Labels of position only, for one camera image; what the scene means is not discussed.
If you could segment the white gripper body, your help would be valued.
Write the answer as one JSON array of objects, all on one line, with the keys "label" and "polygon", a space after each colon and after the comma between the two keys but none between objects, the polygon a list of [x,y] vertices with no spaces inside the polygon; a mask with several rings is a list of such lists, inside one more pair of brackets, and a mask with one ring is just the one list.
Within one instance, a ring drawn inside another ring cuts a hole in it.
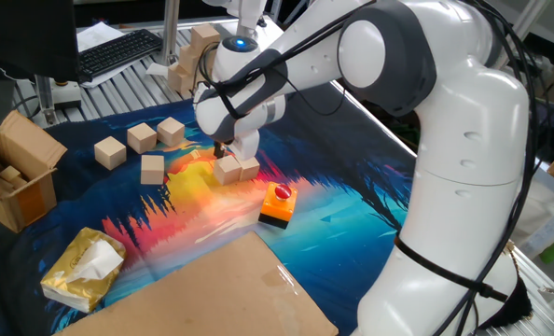
[{"label": "white gripper body", "polygon": [[258,130],[238,134],[229,145],[229,150],[240,161],[248,161],[256,155],[259,146],[259,139]]}]

